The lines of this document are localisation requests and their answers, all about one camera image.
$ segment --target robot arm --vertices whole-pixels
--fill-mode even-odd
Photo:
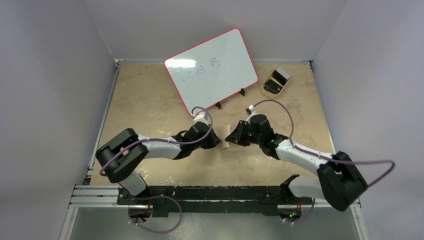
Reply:
[[[137,141],[145,140],[136,144],[124,155],[112,161],[104,172],[111,183],[118,183],[129,191],[133,196],[148,192],[149,188],[144,179],[136,173],[135,169],[144,159],[166,158],[178,160],[188,157],[198,148],[211,149],[216,147],[221,140],[212,129],[210,134],[201,141],[193,144],[175,144],[195,142],[202,138],[209,130],[207,115],[200,112],[194,118],[194,125],[187,131],[181,131],[169,138],[155,138],[149,141],[147,136],[138,135],[132,128],[127,128],[108,143],[99,148],[95,156],[100,165],[104,167],[122,148]]]
[[[289,178],[288,188],[295,197],[325,199],[335,209],[344,211],[368,188],[354,165],[336,164],[321,158],[352,161],[346,153],[319,152],[294,142],[297,147],[318,157],[300,151],[289,137],[274,133],[267,117],[257,113],[253,106],[246,111],[247,121],[239,121],[225,140],[241,146],[257,144],[265,155],[296,164],[318,176],[318,179],[297,175]]]

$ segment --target whiteboard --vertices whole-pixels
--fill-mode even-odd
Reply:
[[[212,107],[258,81],[238,28],[171,56],[164,64],[189,114],[196,106]]]

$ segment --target wall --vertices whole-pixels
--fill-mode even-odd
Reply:
[[[349,0],[313,64],[336,149],[397,162],[361,197],[373,240],[424,239],[423,13],[422,0]]]
[[[347,0],[85,0],[116,59],[163,61],[240,27],[256,61],[312,60]]]
[[[0,239],[58,239],[115,72],[83,0],[0,1]]]

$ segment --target wooden table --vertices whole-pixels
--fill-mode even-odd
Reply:
[[[247,88],[246,95],[237,94],[221,102],[222,109],[211,107],[213,128],[217,134],[225,125],[233,130],[239,120],[246,120],[245,109],[267,99],[260,87],[273,70],[283,67],[292,76],[277,99],[293,116],[294,141],[321,152],[334,152],[330,132],[321,106],[310,66],[307,64],[255,64],[259,82]],[[207,89],[199,89],[207,94]],[[284,109],[273,102],[256,107],[265,114],[275,132],[288,136],[290,121]],[[100,146],[126,128],[148,137],[167,138],[188,130],[193,118],[187,114],[182,100],[163,64],[124,64],[105,121]],[[99,175],[96,161],[91,185],[111,185]],[[145,159],[136,169],[148,185],[261,186],[280,185],[293,174],[313,176],[292,163],[276,160],[262,153],[257,145],[203,150],[197,149],[180,160]]]

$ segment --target red border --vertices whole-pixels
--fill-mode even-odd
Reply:
[[[248,87],[250,87],[250,86],[252,86],[252,85],[254,85],[254,84],[255,84],[255,83],[257,83],[257,82],[258,82],[258,80],[259,80],[258,72],[256,71],[255,65],[253,64],[252,56],[251,56],[251,54],[250,54],[250,52],[249,52],[248,47],[246,46],[246,41],[245,41],[245,38],[243,37],[242,31],[240,31],[240,28],[238,28],[238,27],[233,27],[233,28],[231,28],[230,30],[227,30],[227,31],[225,31],[225,32],[223,32],[223,33],[221,33],[221,34],[219,34],[219,35],[216,35],[216,36],[214,36],[214,37],[211,37],[211,38],[209,38],[208,40],[202,41],[202,42],[201,42],[201,43],[199,43],[199,44],[196,44],[196,45],[194,45],[194,46],[192,46],[192,47],[187,48],[187,49],[186,49],[186,50],[184,50],[184,51],[180,51],[179,53],[174,54],[174,55],[172,55],[172,56],[168,57],[167,59],[165,59],[165,60],[163,61],[163,65],[165,65],[165,62],[166,62],[168,59],[171,59],[171,58],[173,58],[173,57],[175,57],[175,56],[177,56],[177,55],[179,55],[179,54],[184,53],[185,51],[188,51],[188,50],[190,50],[190,49],[192,49],[192,48],[194,48],[194,47],[197,47],[197,46],[199,46],[199,45],[201,45],[201,44],[204,44],[204,43],[206,43],[206,42],[208,42],[208,41],[210,41],[210,40],[212,40],[212,39],[214,39],[214,38],[217,38],[217,37],[219,37],[219,36],[221,36],[221,35],[223,35],[223,34],[226,34],[226,33],[230,32],[230,31],[232,31],[232,30],[234,30],[234,29],[237,29],[237,30],[238,30],[238,32],[239,32],[239,33],[240,33],[240,35],[241,35],[241,39],[243,40],[244,47],[246,47],[247,54],[249,55],[250,62],[252,63],[254,73],[256,74],[256,81],[255,81],[254,83],[252,83],[252,84],[248,85],[247,87],[245,87],[245,89],[246,89],[246,88],[248,88]],[[170,78],[171,78],[171,80],[172,80],[173,85],[175,86],[176,91],[178,92],[179,98],[181,98],[182,103],[184,104],[185,109],[187,110],[188,114],[189,114],[189,115],[191,115],[192,113],[191,113],[191,112],[190,112],[190,110],[187,108],[186,103],[184,102],[183,98],[181,97],[180,91],[178,91],[177,85],[175,84],[175,81],[174,81],[174,79],[172,78],[172,76],[171,76],[171,74],[170,74],[170,71],[168,71],[168,68],[167,68],[167,66],[166,66],[166,65],[165,65],[165,68],[166,68],[166,71],[168,72],[169,77],[170,77]],[[229,95],[229,96],[225,97],[224,99],[220,100],[219,102],[224,101],[224,100],[228,99],[229,97],[231,97],[231,96],[234,96],[234,95],[238,94],[239,92],[240,92],[240,91],[236,91],[235,93],[233,93],[233,94],[231,94],[231,95]],[[206,109],[208,109],[208,108],[210,108],[210,107],[213,107],[213,106],[215,106],[215,104],[212,104],[212,105],[210,105],[210,106],[206,107]]]

